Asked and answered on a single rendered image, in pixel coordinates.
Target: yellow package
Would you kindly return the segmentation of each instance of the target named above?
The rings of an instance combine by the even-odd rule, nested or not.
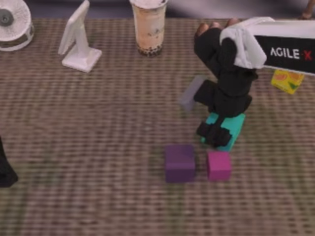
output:
[[[301,85],[304,74],[298,74],[285,70],[275,70],[271,84],[284,92],[294,94]]]

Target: teal cube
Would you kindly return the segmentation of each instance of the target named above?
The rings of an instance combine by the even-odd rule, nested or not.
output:
[[[206,123],[207,124],[213,124],[216,122],[218,117],[219,117],[218,114],[211,113],[208,116]],[[231,151],[232,150],[235,141],[237,140],[238,136],[241,133],[244,120],[245,120],[245,114],[240,114],[237,117],[233,117],[233,118],[225,118],[225,120],[221,124],[221,127],[229,130],[230,134],[232,135],[232,138],[226,146],[217,147],[217,150],[219,150],[219,151]],[[205,143],[204,137],[201,138],[201,142]]]

